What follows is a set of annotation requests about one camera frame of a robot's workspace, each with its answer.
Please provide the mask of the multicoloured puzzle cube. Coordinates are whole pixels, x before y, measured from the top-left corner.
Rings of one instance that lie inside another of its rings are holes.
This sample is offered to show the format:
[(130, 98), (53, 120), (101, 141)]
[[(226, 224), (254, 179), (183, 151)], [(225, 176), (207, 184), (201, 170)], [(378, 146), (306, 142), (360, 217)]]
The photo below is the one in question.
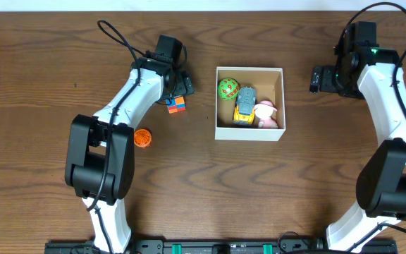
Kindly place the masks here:
[(178, 113), (180, 111), (185, 111), (185, 100), (183, 96), (174, 97), (173, 99), (166, 100), (167, 109), (170, 114)]

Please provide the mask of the green ball with red numbers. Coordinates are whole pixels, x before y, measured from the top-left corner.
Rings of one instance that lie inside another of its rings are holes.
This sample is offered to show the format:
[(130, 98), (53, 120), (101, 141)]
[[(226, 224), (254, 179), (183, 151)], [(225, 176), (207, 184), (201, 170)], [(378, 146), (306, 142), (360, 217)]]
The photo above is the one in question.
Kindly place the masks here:
[(219, 81), (217, 87), (218, 96), (222, 100), (233, 100), (238, 96), (240, 85), (234, 78), (224, 78)]

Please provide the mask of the pink white duck toy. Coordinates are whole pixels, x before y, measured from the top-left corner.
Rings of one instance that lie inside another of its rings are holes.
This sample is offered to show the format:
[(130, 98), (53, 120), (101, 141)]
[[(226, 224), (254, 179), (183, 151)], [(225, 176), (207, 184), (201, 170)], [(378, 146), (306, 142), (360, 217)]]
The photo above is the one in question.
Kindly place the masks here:
[(259, 119), (258, 128), (278, 129), (276, 120), (272, 117), (277, 108), (272, 102), (263, 100), (254, 106), (255, 116)]

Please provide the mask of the yellow grey toy truck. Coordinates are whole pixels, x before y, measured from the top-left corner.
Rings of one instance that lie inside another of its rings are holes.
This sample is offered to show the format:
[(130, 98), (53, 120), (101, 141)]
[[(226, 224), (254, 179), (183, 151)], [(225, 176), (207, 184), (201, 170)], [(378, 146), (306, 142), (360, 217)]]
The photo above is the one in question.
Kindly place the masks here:
[(242, 87), (238, 93), (233, 114), (233, 123), (251, 126), (254, 122), (256, 90), (252, 87)]

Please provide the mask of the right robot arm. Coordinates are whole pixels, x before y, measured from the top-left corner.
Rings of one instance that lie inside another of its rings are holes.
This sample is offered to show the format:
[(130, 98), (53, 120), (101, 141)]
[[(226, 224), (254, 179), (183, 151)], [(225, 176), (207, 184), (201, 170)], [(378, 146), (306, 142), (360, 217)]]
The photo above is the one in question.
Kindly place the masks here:
[(378, 148), (358, 176), (355, 203), (326, 227), (324, 246), (360, 253), (406, 221), (406, 87), (398, 53), (377, 44), (373, 22), (348, 24), (334, 53), (335, 65), (314, 67), (309, 91), (365, 100)]

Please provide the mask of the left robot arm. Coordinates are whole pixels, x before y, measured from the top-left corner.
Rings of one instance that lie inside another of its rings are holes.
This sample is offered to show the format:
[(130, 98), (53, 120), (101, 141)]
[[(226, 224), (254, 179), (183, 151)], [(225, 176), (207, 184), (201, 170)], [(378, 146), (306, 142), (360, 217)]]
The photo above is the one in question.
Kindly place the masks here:
[(92, 116), (78, 114), (70, 126), (65, 182), (82, 198), (95, 238), (92, 253), (124, 253), (131, 230), (124, 198), (135, 170), (135, 129), (158, 101), (193, 92), (174, 37), (161, 35), (156, 49), (133, 61), (127, 82)]

